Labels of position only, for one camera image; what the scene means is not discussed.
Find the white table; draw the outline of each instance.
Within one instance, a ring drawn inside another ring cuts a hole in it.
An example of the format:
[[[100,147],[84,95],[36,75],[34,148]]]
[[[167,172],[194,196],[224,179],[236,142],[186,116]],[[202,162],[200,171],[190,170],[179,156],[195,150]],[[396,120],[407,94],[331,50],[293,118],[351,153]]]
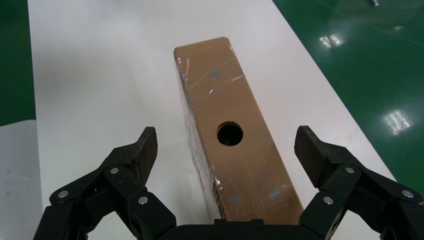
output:
[[[56,189],[156,127],[149,191],[177,223],[208,221],[192,163],[175,47],[230,39],[304,206],[317,192],[294,154],[297,127],[347,147],[391,179],[382,160],[271,0],[31,0],[32,61],[43,207]],[[116,216],[90,239],[134,239]],[[348,213],[333,239],[378,239]]]

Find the cardboard box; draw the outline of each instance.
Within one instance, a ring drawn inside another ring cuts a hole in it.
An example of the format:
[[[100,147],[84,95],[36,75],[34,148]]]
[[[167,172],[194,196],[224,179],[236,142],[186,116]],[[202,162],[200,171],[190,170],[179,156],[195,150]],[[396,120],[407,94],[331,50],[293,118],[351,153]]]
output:
[[[211,217],[297,224],[302,205],[228,38],[177,47],[174,57]]]

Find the plastic wrap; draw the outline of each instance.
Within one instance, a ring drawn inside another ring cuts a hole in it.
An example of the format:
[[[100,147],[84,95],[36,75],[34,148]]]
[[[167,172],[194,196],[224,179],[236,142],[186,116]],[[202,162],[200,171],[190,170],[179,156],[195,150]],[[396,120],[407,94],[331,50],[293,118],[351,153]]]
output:
[[[297,224],[302,205],[230,41],[177,47],[174,57],[210,218]]]

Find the green floor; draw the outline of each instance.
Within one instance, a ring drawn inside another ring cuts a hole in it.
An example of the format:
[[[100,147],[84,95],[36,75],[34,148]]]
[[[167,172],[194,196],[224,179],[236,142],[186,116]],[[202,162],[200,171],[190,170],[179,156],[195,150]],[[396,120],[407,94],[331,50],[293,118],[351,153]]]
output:
[[[394,177],[424,195],[424,1],[274,3]]]
[[[0,0],[0,127],[36,119],[26,0]]]

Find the metal screw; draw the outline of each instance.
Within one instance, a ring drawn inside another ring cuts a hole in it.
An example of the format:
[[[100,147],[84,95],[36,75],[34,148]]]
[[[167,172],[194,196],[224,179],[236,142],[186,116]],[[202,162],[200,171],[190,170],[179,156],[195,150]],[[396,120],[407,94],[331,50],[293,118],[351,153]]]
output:
[[[63,190],[61,192],[59,192],[59,194],[57,195],[58,198],[63,199],[64,197],[66,197],[69,194],[68,191]]]
[[[353,174],[355,172],[355,170],[351,167],[346,167],[344,170],[346,170],[346,172]]]
[[[324,200],[324,203],[326,203],[326,204],[328,204],[328,205],[331,205],[331,204],[333,204],[333,203],[334,203],[333,199],[332,199],[331,197],[328,197],[328,196],[325,196],[325,197],[323,198],[323,200]]]
[[[405,197],[408,197],[408,198],[413,198],[414,197],[414,194],[412,192],[410,192],[410,191],[407,191],[407,190],[403,190],[402,191],[402,194],[405,195]]]
[[[146,196],[142,196],[138,199],[138,203],[143,205],[143,204],[147,203],[148,200],[149,199]]]
[[[119,172],[119,169],[117,167],[114,167],[110,170],[111,174],[116,174],[117,172]]]

